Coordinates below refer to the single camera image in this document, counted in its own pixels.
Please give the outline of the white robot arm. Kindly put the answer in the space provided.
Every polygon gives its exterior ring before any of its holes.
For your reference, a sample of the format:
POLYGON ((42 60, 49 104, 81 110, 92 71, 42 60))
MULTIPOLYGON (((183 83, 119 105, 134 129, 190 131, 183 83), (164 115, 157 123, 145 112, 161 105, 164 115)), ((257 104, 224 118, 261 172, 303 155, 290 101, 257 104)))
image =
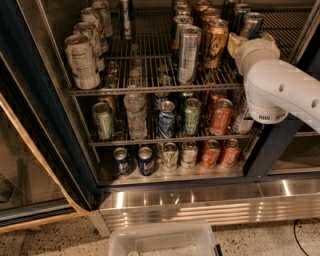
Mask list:
POLYGON ((243 77, 251 117, 276 124, 288 114, 320 133, 320 82, 280 59, 274 41, 229 34, 227 49, 243 77))

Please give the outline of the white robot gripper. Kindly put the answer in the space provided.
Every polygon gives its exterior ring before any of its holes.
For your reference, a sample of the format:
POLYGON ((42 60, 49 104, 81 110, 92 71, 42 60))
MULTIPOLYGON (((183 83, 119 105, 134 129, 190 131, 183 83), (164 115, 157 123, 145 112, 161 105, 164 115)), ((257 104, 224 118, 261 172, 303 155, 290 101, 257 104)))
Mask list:
POLYGON ((260 33, 261 39, 249 40, 238 36, 236 33, 229 34, 227 50, 232 58, 235 58, 235 64, 241 76, 245 76, 249 69, 258 61, 265 59, 279 59, 280 50, 276 45, 275 38, 263 31, 260 33))

